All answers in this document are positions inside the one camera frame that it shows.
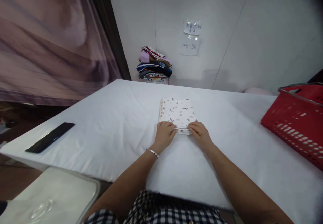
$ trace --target bracelet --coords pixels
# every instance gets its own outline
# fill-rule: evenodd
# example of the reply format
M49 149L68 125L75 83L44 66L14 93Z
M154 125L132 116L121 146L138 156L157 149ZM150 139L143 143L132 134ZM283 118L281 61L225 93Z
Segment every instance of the bracelet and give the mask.
M156 157L157 157L157 159L159 158L159 155L157 154L157 152L155 152L154 150L148 149L148 148L147 148L147 150L150 151L150 152L152 152L153 154L155 154Z

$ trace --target smartphone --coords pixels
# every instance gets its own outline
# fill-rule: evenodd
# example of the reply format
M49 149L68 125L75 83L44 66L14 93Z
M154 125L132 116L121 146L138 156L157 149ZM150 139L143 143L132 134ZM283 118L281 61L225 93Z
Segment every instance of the smartphone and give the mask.
M60 138L65 132L67 132L69 129L71 129L73 126L75 126L74 123L64 122L63 124L59 125L57 128L55 128L50 133L45 135L38 142L33 144L31 147L29 147L25 151L31 152L31 153L41 153L47 147L49 147L54 141L56 141L58 138Z

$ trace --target person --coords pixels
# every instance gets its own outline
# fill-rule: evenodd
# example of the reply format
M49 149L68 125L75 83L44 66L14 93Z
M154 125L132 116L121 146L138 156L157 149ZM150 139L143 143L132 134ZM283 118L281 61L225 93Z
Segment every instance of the person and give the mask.
M226 223L214 206L145 190L158 155L171 144L177 130L159 122L155 142L102 194L84 224ZM200 149L209 157L232 206L245 224L293 223L291 219L213 144L201 122L189 124Z

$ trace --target checkered clothing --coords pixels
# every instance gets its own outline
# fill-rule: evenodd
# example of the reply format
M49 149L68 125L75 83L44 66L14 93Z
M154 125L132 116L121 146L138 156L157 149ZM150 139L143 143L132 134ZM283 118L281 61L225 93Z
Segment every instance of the checkered clothing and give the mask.
M146 190L140 193L124 221L124 224L135 223L226 224L215 207ZM119 224L119 222L112 211L100 210L89 216L83 224Z

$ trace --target handwritten note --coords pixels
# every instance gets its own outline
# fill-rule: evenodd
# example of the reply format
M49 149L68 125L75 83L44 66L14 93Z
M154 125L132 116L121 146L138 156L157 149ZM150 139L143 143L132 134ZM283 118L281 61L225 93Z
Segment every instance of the handwritten note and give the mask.
M200 21L187 20L184 27L184 33L191 35L200 35L201 29L202 26Z
M182 41L181 55L197 56L200 46L200 39L196 36L186 36Z

